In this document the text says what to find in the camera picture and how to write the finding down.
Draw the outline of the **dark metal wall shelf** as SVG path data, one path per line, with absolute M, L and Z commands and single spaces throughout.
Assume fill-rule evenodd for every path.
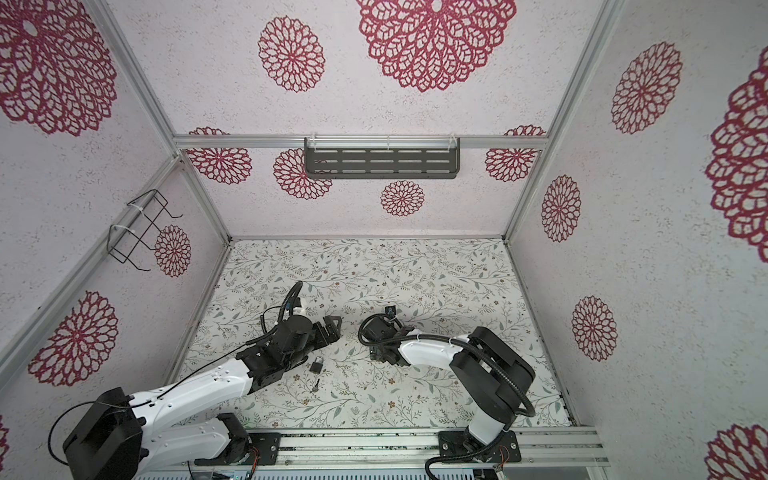
M 304 140 L 304 169 L 313 180 L 452 180 L 461 166 L 455 137 L 429 142 L 344 143 Z

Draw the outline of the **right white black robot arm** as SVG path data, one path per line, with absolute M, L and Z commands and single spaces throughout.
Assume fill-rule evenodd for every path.
M 476 412 L 469 425 L 459 435 L 443 434 L 441 453 L 425 463 L 427 469 L 437 463 L 488 461 L 496 452 L 502 461 L 512 460 L 513 423 L 519 417 L 536 416 L 528 396 L 536 374 L 493 331 L 480 326 L 468 335 L 450 337 L 375 314 L 363 320 L 357 338 L 374 361 L 452 372 L 474 402 Z

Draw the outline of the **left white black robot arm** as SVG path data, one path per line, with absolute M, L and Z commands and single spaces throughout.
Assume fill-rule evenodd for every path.
M 104 392 L 63 443 L 73 478 L 132 479 L 184 461 L 218 466 L 245 459 L 252 440 L 235 414 L 196 424 L 185 419 L 278 382 L 311 353 L 338 341 L 341 324 L 338 316 L 313 322 L 292 315 L 233 358 L 177 384 L 134 394 Z

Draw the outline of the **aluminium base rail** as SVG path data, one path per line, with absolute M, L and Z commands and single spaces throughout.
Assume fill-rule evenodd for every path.
M 260 454 L 256 471 L 424 469 L 428 459 L 441 472 L 470 468 L 608 467 L 603 442 L 592 427 L 513 427 L 481 452 L 458 428 L 255 429 L 249 432 Z

